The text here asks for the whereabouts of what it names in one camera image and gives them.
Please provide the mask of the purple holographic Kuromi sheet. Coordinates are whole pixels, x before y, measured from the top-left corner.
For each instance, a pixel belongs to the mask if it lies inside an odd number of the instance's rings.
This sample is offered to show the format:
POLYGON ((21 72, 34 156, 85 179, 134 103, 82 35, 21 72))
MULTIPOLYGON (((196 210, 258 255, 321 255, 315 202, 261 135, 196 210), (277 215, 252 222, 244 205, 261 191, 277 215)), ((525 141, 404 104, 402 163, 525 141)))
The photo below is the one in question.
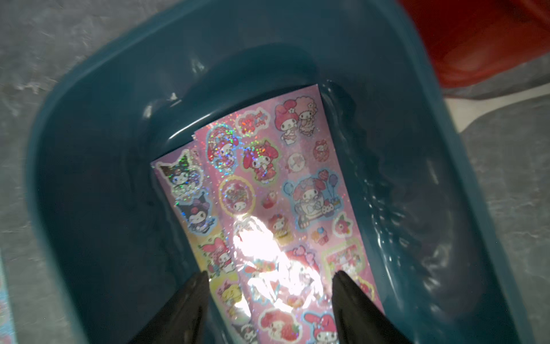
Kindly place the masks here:
POLYGON ((218 202, 213 197, 195 143, 160 157, 151 166, 200 270, 208 274, 210 294, 231 339, 235 343, 258 343, 233 253, 220 223, 218 202))

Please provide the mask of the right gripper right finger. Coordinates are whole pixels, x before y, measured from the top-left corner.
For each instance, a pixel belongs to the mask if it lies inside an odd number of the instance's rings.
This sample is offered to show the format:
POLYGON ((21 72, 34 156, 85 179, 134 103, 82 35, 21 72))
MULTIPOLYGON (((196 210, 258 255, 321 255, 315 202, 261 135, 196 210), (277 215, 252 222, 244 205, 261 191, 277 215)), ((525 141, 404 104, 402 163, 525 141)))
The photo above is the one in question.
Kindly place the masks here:
POLYGON ((332 278, 332 307, 341 343, 410 343, 344 271, 332 278))

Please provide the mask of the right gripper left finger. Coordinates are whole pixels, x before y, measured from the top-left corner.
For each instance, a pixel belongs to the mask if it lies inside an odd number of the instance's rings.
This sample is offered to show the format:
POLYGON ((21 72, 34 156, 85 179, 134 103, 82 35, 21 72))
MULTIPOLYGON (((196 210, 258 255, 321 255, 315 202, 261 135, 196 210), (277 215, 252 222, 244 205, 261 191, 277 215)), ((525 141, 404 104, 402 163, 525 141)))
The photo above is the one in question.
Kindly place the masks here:
POLYGON ((131 343, 200 343, 209 310, 209 278, 194 274, 131 343))

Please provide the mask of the dark teal storage box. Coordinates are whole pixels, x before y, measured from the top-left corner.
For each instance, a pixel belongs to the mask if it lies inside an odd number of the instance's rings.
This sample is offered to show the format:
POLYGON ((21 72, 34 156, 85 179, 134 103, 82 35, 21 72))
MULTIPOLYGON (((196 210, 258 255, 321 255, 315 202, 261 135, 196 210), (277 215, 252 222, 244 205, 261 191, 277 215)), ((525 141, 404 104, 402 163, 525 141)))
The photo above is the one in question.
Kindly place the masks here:
POLYGON ((38 113, 27 204, 77 339, 127 343, 197 271, 150 162, 318 85, 388 318, 414 343, 532 343, 487 205, 395 1, 183 1, 66 75, 38 113))

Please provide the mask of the pink My Melody sticker sheet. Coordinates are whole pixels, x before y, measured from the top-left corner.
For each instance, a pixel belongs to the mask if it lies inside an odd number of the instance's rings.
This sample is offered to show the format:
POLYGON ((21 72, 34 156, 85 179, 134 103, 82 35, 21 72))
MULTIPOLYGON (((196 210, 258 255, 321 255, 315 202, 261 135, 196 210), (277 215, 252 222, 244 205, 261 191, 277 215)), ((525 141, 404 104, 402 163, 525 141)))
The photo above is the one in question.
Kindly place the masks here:
POLYGON ((260 343, 337 343, 332 278, 378 291, 317 85, 194 135, 260 343))

